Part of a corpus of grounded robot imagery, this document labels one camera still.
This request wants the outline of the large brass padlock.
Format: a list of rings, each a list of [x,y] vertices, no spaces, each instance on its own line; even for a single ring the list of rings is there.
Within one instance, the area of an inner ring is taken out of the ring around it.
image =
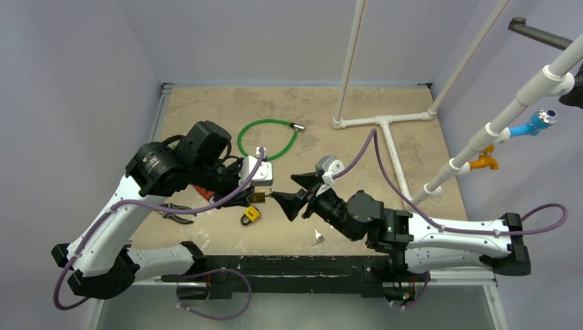
[[[267,198],[270,197],[270,193],[266,192],[264,190],[257,190],[254,191],[250,196],[249,196],[249,202],[251,204],[262,204],[265,203]]]

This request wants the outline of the small yellow padlock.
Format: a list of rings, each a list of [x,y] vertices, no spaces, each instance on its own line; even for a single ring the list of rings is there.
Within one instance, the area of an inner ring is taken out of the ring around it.
[[[248,206],[240,218],[240,223],[243,226],[248,226],[261,218],[261,212],[255,206]]]

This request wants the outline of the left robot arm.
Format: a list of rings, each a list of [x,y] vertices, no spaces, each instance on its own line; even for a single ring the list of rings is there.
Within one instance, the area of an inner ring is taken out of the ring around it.
[[[86,301],[113,298],[135,282],[159,276],[199,280],[206,258],[193,242],[140,250],[132,248],[129,241],[153,211],[185,214],[185,209],[171,208],[167,201],[190,185],[223,195],[207,205],[208,210],[247,197],[266,150],[259,149],[255,165],[244,174],[237,165],[224,164],[230,145],[230,134],[208,120],[196,122],[187,134],[142,145],[92,224],[75,241],[52,249],[62,268],[58,284],[67,284],[74,295]]]

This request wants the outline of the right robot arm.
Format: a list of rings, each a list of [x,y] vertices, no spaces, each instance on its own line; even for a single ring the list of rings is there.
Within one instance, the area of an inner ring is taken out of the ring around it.
[[[435,219],[387,208],[363,190],[347,201],[323,185],[317,173],[292,175],[300,185],[295,193],[271,193],[289,221],[318,215],[351,241],[365,241],[367,248],[391,256],[386,271],[401,280],[410,273],[456,267],[482,267],[503,276],[531,273],[529,251],[520,231],[520,215],[505,213],[489,221]]]

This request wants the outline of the red adjustable wrench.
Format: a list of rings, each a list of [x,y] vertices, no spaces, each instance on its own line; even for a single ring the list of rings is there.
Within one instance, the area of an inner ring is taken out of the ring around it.
[[[193,186],[193,188],[198,192],[198,194],[203,197],[206,201],[211,201],[215,195],[211,190],[199,186]]]

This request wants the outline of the black pliers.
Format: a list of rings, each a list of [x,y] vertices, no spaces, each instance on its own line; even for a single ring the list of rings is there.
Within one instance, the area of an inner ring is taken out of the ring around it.
[[[160,206],[172,210],[190,210],[190,207],[188,206],[181,206],[171,202],[163,203]],[[176,214],[162,210],[157,210],[157,213],[161,215],[162,218],[172,220],[181,225],[193,224],[194,223],[193,219],[197,216],[195,214]]]

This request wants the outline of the orange faucet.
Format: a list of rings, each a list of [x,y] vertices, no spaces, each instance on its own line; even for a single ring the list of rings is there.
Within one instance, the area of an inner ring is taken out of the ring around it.
[[[476,170],[480,168],[489,168],[492,171],[496,171],[499,169],[498,162],[496,159],[492,157],[492,153],[494,152],[494,145],[489,145],[481,152],[478,153],[478,159],[470,162],[470,170]]]

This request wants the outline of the blue faucet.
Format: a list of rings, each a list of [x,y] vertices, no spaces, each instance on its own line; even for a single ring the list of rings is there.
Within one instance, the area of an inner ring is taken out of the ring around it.
[[[522,126],[509,127],[510,137],[536,136],[541,131],[548,129],[558,121],[558,114],[548,107],[543,107],[533,113],[529,121]]]

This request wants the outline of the black overhead bar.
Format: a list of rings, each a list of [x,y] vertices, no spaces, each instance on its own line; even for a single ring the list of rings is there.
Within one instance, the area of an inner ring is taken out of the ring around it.
[[[565,38],[563,36],[559,36],[557,34],[527,25],[527,20],[523,17],[514,17],[509,22],[507,29],[511,32],[527,37],[528,39],[562,51],[564,51],[573,42],[569,38]]]

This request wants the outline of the white pvc pipe frame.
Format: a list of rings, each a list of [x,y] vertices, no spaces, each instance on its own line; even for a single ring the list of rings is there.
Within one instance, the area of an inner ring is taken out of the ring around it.
[[[445,100],[454,83],[461,77],[462,72],[468,66],[470,60],[485,40],[488,32],[494,27],[496,21],[507,5],[507,1],[496,2],[484,24],[476,33],[470,46],[461,57],[459,64],[452,71],[450,77],[446,80],[445,85],[438,93],[437,98],[426,111],[410,115],[379,115],[370,118],[344,120],[342,119],[342,110],[346,99],[349,78],[366,8],[365,1],[357,1],[351,26],[348,50],[346,51],[344,61],[340,94],[338,96],[335,113],[332,117],[331,126],[334,129],[365,125],[377,125],[381,127],[388,145],[390,157],[393,161],[393,167],[397,174],[397,181],[400,188],[404,189],[405,196],[410,197],[411,193],[408,189],[402,165],[395,149],[395,144],[390,132],[390,125],[394,122],[428,121],[436,116],[441,103]],[[439,196],[441,193],[441,185],[468,168],[471,158],[489,145],[494,144],[499,137],[503,136],[504,129],[506,129],[508,125],[526,109],[534,106],[544,97],[563,96],[572,91],[575,86],[575,78],[570,71],[581,61],[582,37],[579,36],[572,42],[572,44],[570,44],[570,46],[562,51],[559,57],[557,57],[551,64],[545,65],[540,69],[491,122],[488,122],[484,127],[478,130],[478,132],[467,143],[467,146],[465,146],[455,157],[448,160],[445,165],[440,168],[438,173],[428,183],[422,186],[419,192],[412,197],[412,202],[415,205],[418,205],[431,197]]]

